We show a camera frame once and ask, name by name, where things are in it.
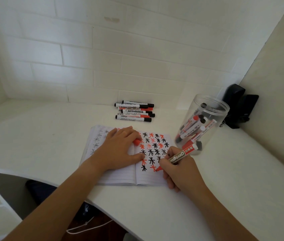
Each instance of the person's right forearm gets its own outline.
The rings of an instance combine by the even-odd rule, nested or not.
[[[257,241],[208,188],[202,193],[193,191],[189,197],[201,211],[217,241]]]

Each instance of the clear plastic container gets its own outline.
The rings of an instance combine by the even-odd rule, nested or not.
[[[210,95],[197,94],[179,127],[176,145],[185,149],[196,144],[198,150],[191,154],[200,154],[228,111],[229,106],[225,102]]]

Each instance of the white desk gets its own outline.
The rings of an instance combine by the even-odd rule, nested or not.
[[[116,120],[112,106],[10,100],[0,106],[0,173],[59,186],[79,165],[96,124],[173,138],[186,111],[152,123]],[[196,159],[211,191],[260,240],[284,240],[284,166],[240,129],[217,130]],[[213,240],[199,211],[165,187],[96,186],[88,200],[142,240]]]

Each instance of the person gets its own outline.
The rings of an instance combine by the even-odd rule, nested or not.
[[[3,240],[60,240],[105,171],[123,168],[144,159],[144,154],[127,154],[136,138],[142,139],[132,126],[110,131],[95,153]],[[180,149],[170,147],[165,158],[159,162],[168,187],[176,192],[181,190],[193,201],[217,241],[257,240],[210,192],[191,156],[186,156],[178,165],[168,161],[178,152]]]

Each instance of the notebook page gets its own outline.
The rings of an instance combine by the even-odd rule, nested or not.
[[[135,165],[136,184],[166,185],[163,171],[156,172],[159,160],[164,158],[168,149],[173,145],[170,135],[140,132],[142,143],[135,147],[135,153],[143,153],[144,160]]]
[[[96,125],[91,128],[80,165],[83,161],[89,158],[99,146],[103,144],[108,132],[110,132],[112,129],[112,127],[105,127],[101,125]],[[134,154],[133,144],[130,146],[128,154]],[[135,185],[135,166],[131,165],[118,170],[109,170],[102,175],[98,181],[98,184]]]

